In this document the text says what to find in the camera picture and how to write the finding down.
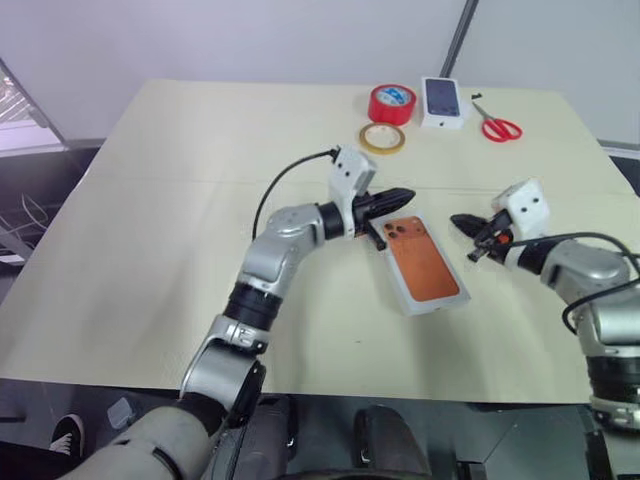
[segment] table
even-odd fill
[[[0,307],[0,376],[177,388],[226,303],[257,201],[291,161],[356,143],[369,86],[149,82],[71,194]],[[463,90],[468,97],[477,90]],[[410,186],[472,300],[403,317],[366,239],[302,265],[264,356],[265,391],[481,402],[585,402],[562,302],[526,272],[465,259],[449,215],[490,214],[531,176],[552,231],[599,230],[640,247],[638,199],[560,95],[482,89],[525,135],[498,145],[473,114],[459,132],[418,112],[371,191]],[[292,171],[265,209],[328,198],[321,161]]]

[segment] smartphone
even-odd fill
[[[426,302],[460,293],[460,286],[419,217],[389,220],[383,231],[414,301]]]
[[[460,115],[456,84],[445,78],[426,78],[427,111],[431,115],[457,117]]]

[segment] metal pole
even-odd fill
[[[451,76],[453,66],[458,59],[458,53],[460,53],[460,47],[462,47],[462,42],[464,42],[464,37],[467,35],[467,30],[469,30],[469,25],[471,24],[471,19],[473,18],[473,14],[475,13],[476,7],[478,6],[478,1],[479,0],[467,0],[467,2],[464,4],[462,14],[460,15],[460,20],[458,21],[458,26],[455,33],[453,34],[451,45],[449,45],[447,58],[444,60],[442,70],[440,70],[440,76],[443,78],[449,78]]]

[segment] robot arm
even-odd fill
[[[478,261],[488,255],[539,275],[570,305],[563,320],[578,336],[586,357],[595,419],[607,429],[640,432],[640,282],[630,281],[629,264],[619,253],[578,243],[567,235],[541,238],[549,208],[535,180],[506,190],[493,208],[496,213],[490,220],[466,214],[451,217],[474,239],[476,249],[468,257]]]
[[[274,213],[249,247],[226,308],[191,361],[180,400],[145,415],[64,478],[200,478],[219,433],[244,424],[255,408],[265,377],[256,356],[267,349],[269,330],[302,260],[327,240],[358,233],[369,233],[383,248],[369,220],[415,195],[401,188],[370,195],[375,171],[367,157],[343,147],[332,163],[331,202]]]

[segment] red scissors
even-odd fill
[[[522,129],[515,123],[508,122],[502,118],[495,118],[485,112],[476,102],[473,106],[480,112],[482,118],[482,133],[492,142],[503,143],[508,140],[516,140],[522,136]]]

